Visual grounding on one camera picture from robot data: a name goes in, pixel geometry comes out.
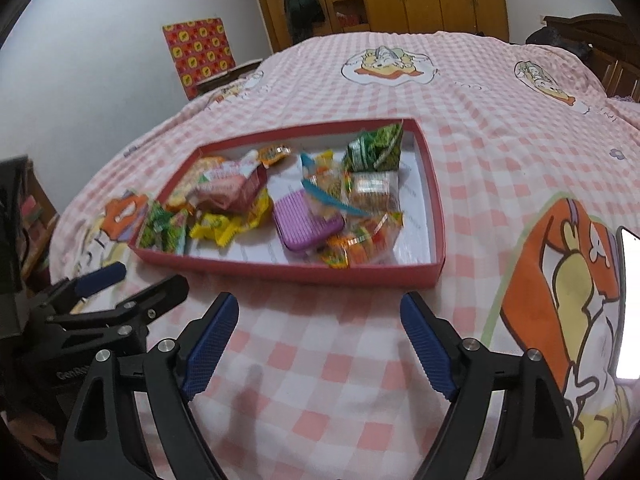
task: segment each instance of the wooden headboard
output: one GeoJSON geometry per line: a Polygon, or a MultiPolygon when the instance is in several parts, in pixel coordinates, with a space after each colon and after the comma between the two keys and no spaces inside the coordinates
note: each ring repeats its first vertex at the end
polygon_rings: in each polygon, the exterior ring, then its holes
{"type": "Polygon", "coordinates": [[[585,41],[593,47],[586,65],[598,76],[609,97],[630,96],[640,102],[640,44],[620,16],[547,16],[545,21],[549,27],[558,29],[563,38],[585,41]]]}

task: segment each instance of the snack package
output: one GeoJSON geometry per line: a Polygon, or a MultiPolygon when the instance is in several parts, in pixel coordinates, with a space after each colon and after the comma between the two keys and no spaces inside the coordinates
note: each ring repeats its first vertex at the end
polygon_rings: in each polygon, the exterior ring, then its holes
{"type": "Polygon", "coordinates": [[[398,171],[402,123],[390,124],[375,132],[365,132],[350,142],[342,160],[344,169],[359,171],[398,171]]]}
{"type": "Polygon", "coordinates": [[[310,211],[328,220],[337,212],[351,216],[368,216],[366,211],[354,208],[342,201],[342,170],[334,161],[333,152],[325,152],[315,159],[303,153],[302,187],[310,211]]]}
{"type": "Polygon", "coordinates": [[[226,247],[239,234],[260,226],[269,218],[273,202],[266,189],[261,190],[246,215],[227,216],[205,213],[193,226],[189,236],[194,239],[213,240],[219,247],[226,247]]]}
{"type": "Polygon", "coordinates": [[[291,153],[293,153],[293,150],[289,146],[275,144],[274,146],[267,146],[258,150],[258,160],[264,164],[265,168],[270,168],[284,158],[287,158],[291,153]]]}
{"type": "Polygon", "coordinates": [[[273,207],[273,219],[280,241],[294,253],[315,249],[344,228],[344,218],[340,213],[335,213],[328,220],[314,215],[303,189],[278,200],[273,207]]]}
{"type": "Polygon", "coordinates": [[[397,171],[347,173],[344,192],[349,205],[369,213],[400,209],[397,171]]]}
{"type": "Polygon", "coordinates": [[[169,227],[173,215],[153,200],[146,215],[138,246],[142,249],[162,250],[162,232],[169,227]]]}
{"type": "Polygon", "coordinates": [[[178,211],[169,220],[162,237],[162,250],[165,253],[184,254],[187,243],[187,220],[189,212],[186,209],[178,211]]]}
{"type": "Polygon", "coordinates": [[[252,150],[241,160],[224,162],[206,171],[206,182],[191,190],[188,203],[207,212],[246,213],[267,183],[267,170],[257,158],[258,152],[252,150]]]}
{"type": "Polygon", "coordinates": [[[189,212],[186,209],[172,214],[154,200],[146,216],[138,246],[165,253],[184,254],[188,218],[189,212]]]}
{"type": "Polygon", "coordinates": [[[225,160],[223,156],[204,156],[197,160],[183,175],[166,200],[164,207],[167,211],[178,212],[186,207],[187,194],[199,183],[202,174],[219,167],[225,160]]]}
{"type": "Polygon", "coordinates": [[[334,269],[375,264],[389,256],[402,229],[402,213],[358,222],[347,234],[329,238],[320,259],[334,269]]]}

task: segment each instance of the red patterned poster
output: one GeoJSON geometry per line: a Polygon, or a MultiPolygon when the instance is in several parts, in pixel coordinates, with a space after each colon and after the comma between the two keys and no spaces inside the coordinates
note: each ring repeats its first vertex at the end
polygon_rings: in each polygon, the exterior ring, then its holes
{"type": "Polygon", "coordinates": [[[220,18],[162,27],[187,97],[198,95],[200,81],[236,66],[220,18]]]}

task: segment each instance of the hanging clothes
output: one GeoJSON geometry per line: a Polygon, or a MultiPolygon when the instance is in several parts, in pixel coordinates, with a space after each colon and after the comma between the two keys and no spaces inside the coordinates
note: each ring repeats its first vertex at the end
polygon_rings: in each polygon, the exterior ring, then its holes
{"type": "Polygon", "coordinates": [[[284,15],[293,44],[311,38],[313,24],[325,20],[319,0],[284,0],[284,15]]]}

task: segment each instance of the candy wrapper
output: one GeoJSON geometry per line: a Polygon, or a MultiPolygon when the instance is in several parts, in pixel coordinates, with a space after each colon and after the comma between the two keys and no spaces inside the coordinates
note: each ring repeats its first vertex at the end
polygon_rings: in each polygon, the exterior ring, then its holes
{"type": "Polygon", "coordinates": [[[349,172],[398,171],[402,124],[390,124],[375,132],[365,132],[350,142],[342,164],[349,172]]]}
{"type": "Polygon", "coordinates": [[[264,164],[265,168],[270,168],[284,158],[287,158],[291,153],[293,153],[293,151],[289,146],[276,144],[258,150],[258,160],[264,164]]]}
{"type": "Polygon", "coordinates": [[[369,213],[400,209],[397,171],[347,173],[344,191],[349,205],[369,213]]]}
{"type": "Polygon", "coordinates": [[[388,257],[402,229],[402,213],[367,218],[344,235],[329,238],[320,259],[334,269],[375,264],[388,257]]]}
{"type": "Polygon", "coordinates": [[[188,203],[201,211],[244,214],[267,183],[267,171],[255,150],[241,160],[224,162],[209,170],[187,195],[188,203]]]}
{"type": "Polygon", "coordinates": [[[189,212],[186,209],[172,214],[165,211],[159,202],[153,201],[138,246],[142,249],[184,254],[188,217],[189,212]]]}
{"type": "Polygon", "coordinates": [[[143,249],[162,250],[162,232],[169,226],[172,216],[162,208],[159,202],[153,200],[146,215],[138,246],[143,249]]]}
{"type": "Polygon", "coordinates": [[[180,179],[169,195],[164,207],[167,211],[178,212],[187,207],[188,193],[199,183],[203,173],[218,168],[226,159],[222,156],[205,156],[197,160],[180,179]]]}
{"type": "Polygon", "coordinates": [[[189,212],[186,209],[178,211],[170,220],[162,238],[162,250],[165,253],[184,254],[187,243],[187,220],[189,212]]]}
{"type": "Polygon", "coordinates": [[[260,226],[269,218],[273,202],[266,189],[261,190],[246,215],[227,216],[206,213],[193,226],[189,236],[193,239],[213,240],[219,247],[226,247],[239,234],[260,226]]]}
{"type": "Polygon", "coordinates": [[[309,210],[325,220],[341,212],[350,216],[368,216],[366,211],[350,206],[342,200],[342,172],[334,161],[333,152],[325,152],[315,159],[303,153],[302,187],[306,191],[309,210]]]}

